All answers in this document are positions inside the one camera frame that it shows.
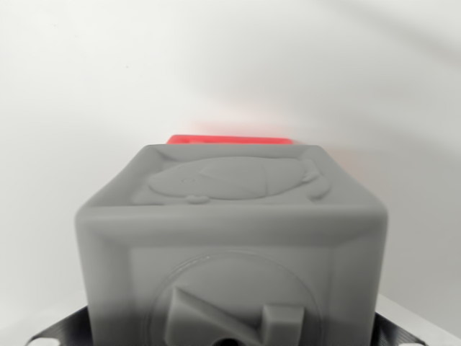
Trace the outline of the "black-tipped silver gripper right finger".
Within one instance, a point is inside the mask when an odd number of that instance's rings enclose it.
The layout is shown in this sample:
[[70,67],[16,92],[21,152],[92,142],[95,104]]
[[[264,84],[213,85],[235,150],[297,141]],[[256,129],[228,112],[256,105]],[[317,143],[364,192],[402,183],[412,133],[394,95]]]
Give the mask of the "black-tipped silver gripper right finger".
[[460,345],[460,338],[387,297],[379,297],[374,345]]

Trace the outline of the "black-tipped silver gripper left finger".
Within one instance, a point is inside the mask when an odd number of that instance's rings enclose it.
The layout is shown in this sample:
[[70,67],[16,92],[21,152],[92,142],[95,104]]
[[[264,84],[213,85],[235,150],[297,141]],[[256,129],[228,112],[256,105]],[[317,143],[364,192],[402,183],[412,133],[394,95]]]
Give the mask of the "black-tipped silver gripper left finger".
[[33,320],[31,338],[25,345],[90,345],[89,313],[86,306],[74,312],[52,309]]

